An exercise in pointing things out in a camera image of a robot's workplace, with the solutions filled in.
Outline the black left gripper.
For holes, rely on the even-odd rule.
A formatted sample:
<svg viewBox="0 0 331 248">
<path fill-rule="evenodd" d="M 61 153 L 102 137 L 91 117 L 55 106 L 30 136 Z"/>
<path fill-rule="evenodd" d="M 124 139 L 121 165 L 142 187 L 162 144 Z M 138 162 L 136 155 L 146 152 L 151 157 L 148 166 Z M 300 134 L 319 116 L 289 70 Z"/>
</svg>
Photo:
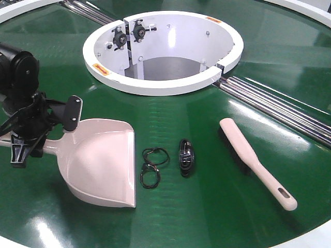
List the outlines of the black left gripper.
<svg viewBox="0 0 331 248">
<path fill-rule="evenodd" d="M 73 132 L 80 121 L 83 101 L 72 95 L 66 102 L 48 100 L 46 93 L 36 92 L 32 103 L 18 109 L 1 125 L 1 135 L 9 134 L 11 165 L 26 168 L 26 158 L 42 157 L 47 135 L 55 124 Z"/>
</svg>

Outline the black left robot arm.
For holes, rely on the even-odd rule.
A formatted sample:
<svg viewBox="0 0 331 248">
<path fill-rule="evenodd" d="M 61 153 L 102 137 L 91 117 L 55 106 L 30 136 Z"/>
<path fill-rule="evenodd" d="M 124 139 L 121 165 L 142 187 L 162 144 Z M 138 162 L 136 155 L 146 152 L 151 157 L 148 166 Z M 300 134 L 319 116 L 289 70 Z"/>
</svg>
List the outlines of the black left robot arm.
<svg viewBox="0 0 331 248">
<path fill-rule="evenodd" d="M 39 61 L 32 53 L 1 43 L 1 104 L 8 119 L 1 135 L 9 136 L 11 165 L 25 168 L 28 156 L 40 158 L 50 131 L 61 124 L 73 132 L 80 121 L 82 99 L 66 102 L 39 91 Z"/>
</svg>

